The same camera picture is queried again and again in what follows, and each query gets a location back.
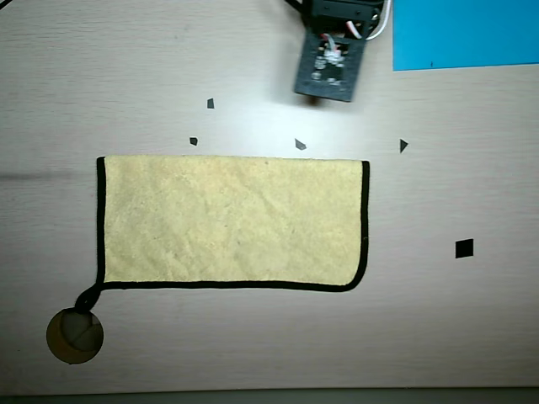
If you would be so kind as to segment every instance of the light gray tabletop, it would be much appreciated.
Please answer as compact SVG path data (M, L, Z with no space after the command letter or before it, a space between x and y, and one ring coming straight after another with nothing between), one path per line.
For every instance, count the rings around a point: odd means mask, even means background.
M279 0L0 12L0 393L537 385L539 66L393 72L389 24L355 101L311 105L302 41ZM370 161L365 278L105 291L101 352L63 364L45 329L95 279L95 158L142 153Z

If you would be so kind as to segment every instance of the towel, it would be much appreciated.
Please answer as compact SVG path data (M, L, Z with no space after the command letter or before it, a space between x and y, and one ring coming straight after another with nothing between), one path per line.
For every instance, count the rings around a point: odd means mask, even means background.
M368 246L369 163L258 157L98 159L101 290L346 291Z

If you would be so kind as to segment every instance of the blue sheet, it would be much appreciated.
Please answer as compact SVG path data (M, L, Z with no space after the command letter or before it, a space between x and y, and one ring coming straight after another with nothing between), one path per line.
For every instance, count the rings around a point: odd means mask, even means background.
M395 0L393 70L539 63L539 0Z

